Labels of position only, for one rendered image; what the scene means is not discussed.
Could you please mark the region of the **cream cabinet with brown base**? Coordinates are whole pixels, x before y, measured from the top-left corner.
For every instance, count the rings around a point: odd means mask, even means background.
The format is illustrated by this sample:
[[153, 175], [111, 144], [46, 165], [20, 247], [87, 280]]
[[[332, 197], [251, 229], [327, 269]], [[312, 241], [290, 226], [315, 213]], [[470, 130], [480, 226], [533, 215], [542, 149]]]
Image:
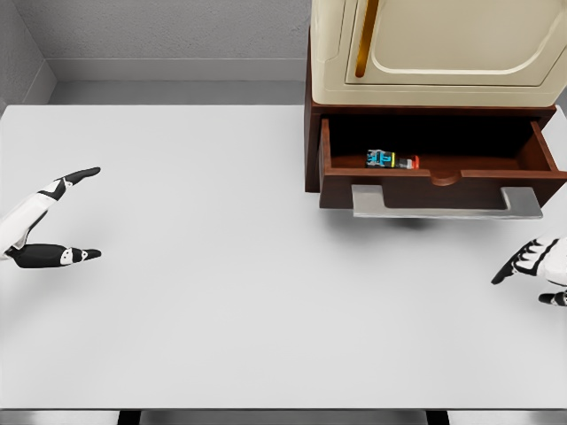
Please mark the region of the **cream cabinet with brown base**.
[[354, 75], [367, 0], [313, 0], [305, 187], [320, 196], [322, 120], [333, 115], [493, 116], [542, 129], [567, 88], [567, 0], [380, 0]]

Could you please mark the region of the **brown wooden drawer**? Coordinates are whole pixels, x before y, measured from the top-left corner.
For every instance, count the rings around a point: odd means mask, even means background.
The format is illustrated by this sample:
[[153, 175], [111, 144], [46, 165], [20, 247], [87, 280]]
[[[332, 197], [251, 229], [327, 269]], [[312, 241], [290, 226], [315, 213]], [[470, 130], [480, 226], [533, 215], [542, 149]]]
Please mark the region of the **brown wooden drawer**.
[[[501, 209], [503, 187], [532, 188], [544, 205], [567, 182], [531, 118], [333, 115], [320, 142], [322, 208], [352, 208], [352, 185], [380, 185], [390, 208]], [[420, 167], [367, 168], [368, 150]]]

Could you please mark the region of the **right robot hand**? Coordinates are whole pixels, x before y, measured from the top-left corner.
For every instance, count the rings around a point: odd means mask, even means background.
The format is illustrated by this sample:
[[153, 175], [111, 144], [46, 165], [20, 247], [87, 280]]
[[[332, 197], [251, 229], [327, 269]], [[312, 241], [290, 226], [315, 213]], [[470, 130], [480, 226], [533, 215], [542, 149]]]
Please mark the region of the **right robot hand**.
[[567, 236], [532, 239], [508, 259], [491, 283], [502, 283], [514, 274], [540, 277], [562, 287], [557, 293], [540, 294], [539, 301], [567, 307]]

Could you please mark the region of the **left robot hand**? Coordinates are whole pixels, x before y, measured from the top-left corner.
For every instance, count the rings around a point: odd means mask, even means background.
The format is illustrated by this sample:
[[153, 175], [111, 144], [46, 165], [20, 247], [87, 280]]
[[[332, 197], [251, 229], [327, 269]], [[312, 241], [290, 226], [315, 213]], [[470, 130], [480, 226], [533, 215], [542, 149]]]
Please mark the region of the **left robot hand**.
[[96, 166], [61, 176], [8, 212], [0, 220], [0, 261], [12, 259], [20, 268], [40, 269], [67, 267], [100, 258], [102, 252], [97, 249], [27, 242], [30, 232], [70, 188], [100, 171]]

